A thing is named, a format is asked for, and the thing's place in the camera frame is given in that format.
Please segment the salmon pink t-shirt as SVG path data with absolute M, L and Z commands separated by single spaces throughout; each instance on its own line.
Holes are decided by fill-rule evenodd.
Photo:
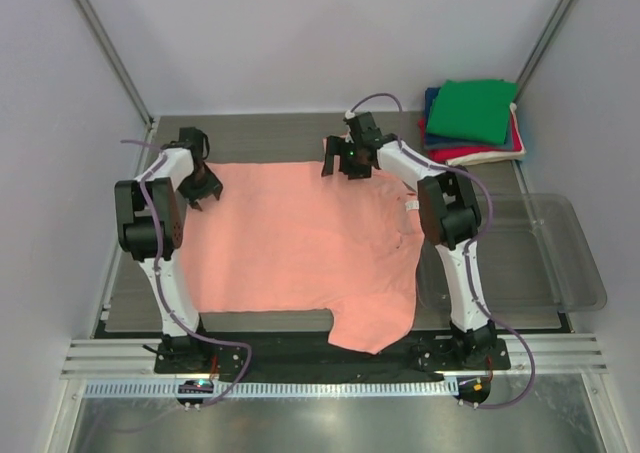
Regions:
M 401 180 L 326 177 L 318 161 L 212 169 L 222 195 L 188 211 L 181 246 L 199 312 L 327 310 L 330 344 L 370 354 L 411 330 L 424 236 Z

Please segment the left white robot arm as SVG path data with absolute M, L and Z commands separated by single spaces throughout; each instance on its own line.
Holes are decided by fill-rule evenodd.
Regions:
M 200 314 L 191 300 L 180 264 L 188 209 L 218 200 L 222 181 L 207 165 L 208 136 L 182 127 L 178 138 L 161 147 L 156 160 L 133 179 L 114 186 L 118 243 L 148 279 L 161 314 L 161 343 L 155 354 L 176 357 L 188 371 L 204 371 L 212 360 Z

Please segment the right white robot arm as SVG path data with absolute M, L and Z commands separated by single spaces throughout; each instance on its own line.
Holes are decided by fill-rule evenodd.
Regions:
M 465 369 L 489 365 L 497 347 L 496 324 L 484 302 L 477 242 L 482 216 L 470 174 L 429 160 L 395 134 L 384 134 L 371 113 L 344 116 L 348 133 L 328 136 L 321 175 L 339 172 L 365 179 L 377 169 L 390 173 L 417 194 L 420 225 L 444 267 L 451 303 L 450 353 Z

